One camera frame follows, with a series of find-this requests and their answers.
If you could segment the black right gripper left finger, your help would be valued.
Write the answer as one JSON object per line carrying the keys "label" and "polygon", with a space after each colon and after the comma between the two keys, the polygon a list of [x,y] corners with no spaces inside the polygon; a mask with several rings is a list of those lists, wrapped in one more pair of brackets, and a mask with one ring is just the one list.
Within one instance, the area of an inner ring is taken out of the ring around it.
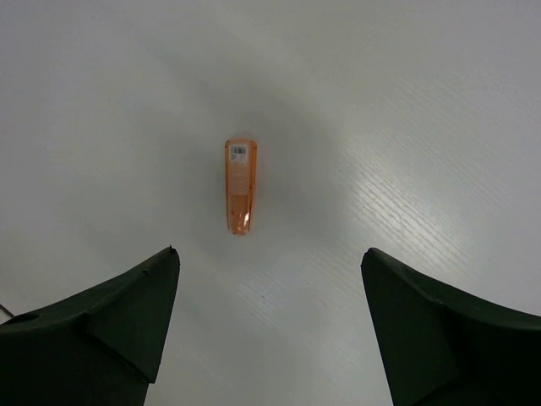
{"label": "black right gripper left finger", "polygon": [[142,405],[178,288],[167,247],[129,271],[1,325],[3,405]]}

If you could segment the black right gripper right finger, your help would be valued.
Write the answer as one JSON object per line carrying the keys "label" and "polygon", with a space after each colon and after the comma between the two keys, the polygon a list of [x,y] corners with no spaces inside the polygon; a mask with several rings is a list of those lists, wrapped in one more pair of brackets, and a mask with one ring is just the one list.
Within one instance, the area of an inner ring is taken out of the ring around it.
{"label": "black right gripper right finger", "polygon": [[538,405],[540,319],[371,248],[364,291],[395,405]]}

